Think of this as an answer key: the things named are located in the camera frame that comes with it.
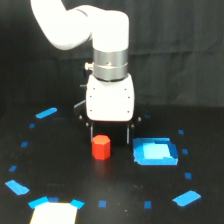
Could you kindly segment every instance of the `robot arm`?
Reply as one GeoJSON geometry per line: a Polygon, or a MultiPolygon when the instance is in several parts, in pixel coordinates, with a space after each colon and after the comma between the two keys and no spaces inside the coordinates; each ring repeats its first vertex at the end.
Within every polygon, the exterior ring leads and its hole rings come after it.
{"type": "Polygon", "coordinates": [[[60,50],[77,47],[91,36],[88,15],[78,9],[66,11],[61,0],[31,0],[31,7],[46,38],[60,50]]]}
{"type": "Polygon", "coordinates": [[[61,0],[31,0],[43,33],[60,50],[69,50],[92,39],[95,77],[119,80],[127,77],[129,19],[120,11],[82,5],[66,11],[61,0]]]}
{"type": "Polygon", "coordinates": [[[61,0],[31,0],[31,7],[43,33],[56,48],[69,50],[92,39],[93,74],[86,91],[88,117],[103,121],[130,120],[134,87],[127,73],[128,16],[89,5],[66,11],[61,0]]]}

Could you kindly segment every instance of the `blue square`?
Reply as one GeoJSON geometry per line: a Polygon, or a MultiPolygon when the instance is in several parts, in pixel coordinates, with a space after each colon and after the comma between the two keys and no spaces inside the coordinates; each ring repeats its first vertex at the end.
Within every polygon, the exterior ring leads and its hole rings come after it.
{"type": "Polygon", "coordinates": [[[166,144],[143,143],[145,159],[171,158],[170,150],[166,144]]]}
{"type": "Polygon", "coordinates": [[[28,145],[28,142],[23,142],[21,147],[27,147],[27,145],[28,145]]]}
{"type": "Polygon", "coordinates": [[[83,206],[84,204],[85,204],[84,202],[77,201],[77,200],[73,200],[73,201],[71,202],[71,205],[77,207],[78,209],[82,208],[82,206],[83,206]]]}
{"type": "Polygon", "coordinates": [[[179,134],[180,135],[184,135],[184,131],[183,130],[179,130],[179,134]]]}
{"type": "Polygon", "coordinates": [[[150,209],[151,208],[151,202],[150,201],[145,201],[145,208],[150,209]]]}
{"type": "Polygon", "coordinates": [[[186,179],[191,179],[191,173],[185,173],[186,179]]]}
{"type": "Polygon", "coordinates": [[[17,168],[17,166],[12,166],[12,167],[9,169],[9,171],[10,171],[10,172],[14,172],[14,171],[16,170],[16,168],[17,168]]]}
{"type": "Polygon", "coordinates": [[[188,155],[187,149],[182,149],[182,152],[183,152],[184,155],[188,155]]]}
{"type": "Polygon", "coordinates": [[[30,124],[30,128],[34,128],[35,127],[35,124],[30,124]]]}
{"type": "Polygon", "coordinates": [[[107,206],[106,201],[99,201],[99,205],[98,205],[99,208],[106,208],[106,206],[107,206]]]}
{"type": "Polygon", "coordinates": [[[52,197],[48,198],[49,202],[58,202],[58,198],[52,197]]]}

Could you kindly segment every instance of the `black surface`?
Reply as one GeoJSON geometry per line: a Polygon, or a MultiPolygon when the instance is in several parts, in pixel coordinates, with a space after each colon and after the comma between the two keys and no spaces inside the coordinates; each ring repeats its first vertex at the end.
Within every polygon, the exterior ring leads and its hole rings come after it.
{"type": "Polygon", "coordinates": [[[112,156],[97,162],[91,155],[89,130],[73,117],[70,108],[42,120],[35,114],[48,107],[18,107],[0,120],[0,222],[29,223],[28,202],[59,197],[86,204],[78,211],[81,223],[223,223],[224,109],[151,107],[136,137],[169,137],[176,144],[175,167],[140,166],[126,146],[126,127],[98,124],[96,134],[107,134],[112,156]],[[28,141],[27,148],[21,143],[28,141]],[[183,155],[182,149],[189,155],[183,155]],[[14,173],[9,168],[17,165],[14,173]],[[192,180],[185,179],[192,173],[192,180]],[[5,186],[16,180],[30,192],[17,196],[5,186]],[[201,199],[184,207],[172,199],[194,190],[201,199]],[[106,200],[105,209],[98,208],[106,200]],[[151,210],[144,202],[151,201],[151,210]]]}

